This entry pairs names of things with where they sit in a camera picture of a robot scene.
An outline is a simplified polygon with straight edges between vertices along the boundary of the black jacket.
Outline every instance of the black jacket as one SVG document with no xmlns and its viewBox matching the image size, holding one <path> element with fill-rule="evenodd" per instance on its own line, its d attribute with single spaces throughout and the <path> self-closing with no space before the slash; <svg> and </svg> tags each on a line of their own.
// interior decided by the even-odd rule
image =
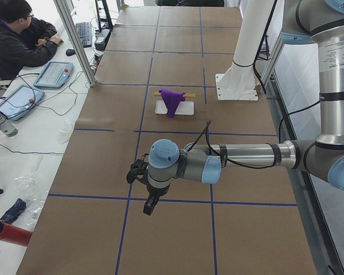
<svg viewBox="0 0 344 275">
<path fill-rule="evenodd" d="M 35 44 L 39 38 L 49 39 L 56 34 L 50 23 L 32 18 L 30 26 L 17 34 L 0 20 L 0 76 L 2 80 L 14 79 L 23 66 L 37 67 L 46 64 L 56 53 L 57 45 L 52 41 L 41 49 Z"/>
</svg>

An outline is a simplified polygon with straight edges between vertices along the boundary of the black mouse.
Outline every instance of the black mouse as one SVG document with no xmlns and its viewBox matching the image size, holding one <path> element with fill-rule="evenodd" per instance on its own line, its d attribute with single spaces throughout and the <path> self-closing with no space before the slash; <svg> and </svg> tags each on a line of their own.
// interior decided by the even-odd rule
<svg viewBox="0 0 344 275">
<path fill-rule="evenodd" d="M 67 51 L 65 52 L 65 54 L 67 56 L 73 56 L 75 54 L 75 50 L 74 49 L 67 49 Z"/>
</svg>

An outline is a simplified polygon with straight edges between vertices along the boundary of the water bottle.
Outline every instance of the water bottle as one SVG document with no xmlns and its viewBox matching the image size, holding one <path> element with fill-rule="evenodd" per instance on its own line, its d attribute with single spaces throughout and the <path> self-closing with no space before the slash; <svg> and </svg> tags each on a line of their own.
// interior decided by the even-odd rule
<svg viewBox="0 0 344 275">
<path fill-rule="evenodd" d="M 18 133 L 18 130 L 16 127 L 10 123 L 6 117 L 0 113 L 0 130 L 6 135 L 6 136 L 15 136 Z"/>
</svg>

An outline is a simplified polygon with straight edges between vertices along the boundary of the red cylinder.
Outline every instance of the red cylinder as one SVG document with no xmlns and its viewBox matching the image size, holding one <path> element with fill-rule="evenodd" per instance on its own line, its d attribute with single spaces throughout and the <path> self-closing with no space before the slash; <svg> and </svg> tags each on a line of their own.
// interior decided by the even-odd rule
<svg viewBox="0 0 344 275">
<path fill-rule="evenodd" d="M 32 232 L 0 221 L 0 241 L 28 246 Z"/>
</svg>

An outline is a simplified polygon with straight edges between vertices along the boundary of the white desk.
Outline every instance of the white desk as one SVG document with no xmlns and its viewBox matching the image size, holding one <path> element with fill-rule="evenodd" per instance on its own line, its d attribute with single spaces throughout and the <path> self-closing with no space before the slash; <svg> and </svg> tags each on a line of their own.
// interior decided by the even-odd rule
<svg viewBox="0 0 344 275">
<path fill-rule="evenodd" d="M 75 79 L 77 72 L 80 72 L 81 68 L 76 55 L 71 57 L 65 55 L 65 51 L 72 48 L 66 32 L 63 30 L 60 36 L 64 39 L 64 43 L 58 48 L 52 60 L 74 63 L 74 71 L 64 85 L 66 86 Z M 86 48 L 85 52 L 88 60 L 91 60 L 95 50 Z M 40 73 L 42 68 L 24 68 L 20 74 Z M 33 84 L 35 79 L 36 76 L 25 77 L 30 85 Z M 5 95 L 7 96 L 21 84 L 24 84 L 21 79 L 13 81 Z M 9 147 L 13 151 L 64 153 L 68 142 L 63 144 L 59 142 L 60 131 L 64 128 L 65 122 L 75 123 L 87 96 L 88 88 L 87 80 L 82 74 L 72 85 L 72 89 L 77 93 L 77 100 L 75 106 L 66 115 L 58 116 L 50 109 L 35 107 L 21 120 L 13 122 L 18 129 L 18 133 L 14 137 L 6 137 L 0 131 L 0 144 Z M 45 90 L 43 99 L 45 100 L 61 90 Z M 40 103 L 40 105 L 51 107 L 58 113 L 65 113 L 73 105 L 75 97 L 76 95 L 72 91 L 66 89 L 56 97 L 47 100 L 43 104 Z M 0 195 L 0 218 L 20 197 L 14 179 L 19 176 L 29 175 L 37 165 L 38 169 L 34 172 L 34 179 L 36 181 L 36 196 L 39 200 L 32 203 L 32 206 L 31 203 L 28 203 L 27 209 L 35 209 L 37 206 L 43 205 L 46 192 L 53 182 L 61 158 L 61 155 L 14 154 L 0 146 L 0 188 L 4 189 L 4 193 Z M 29 215 L 22 214 L 13 224 L 33 231 L 34 225 L 28 225 L 29 218 Z M 25 247 L 0 241 L 0 275 L 15 274 L 25 250 Z"/>
</svg>

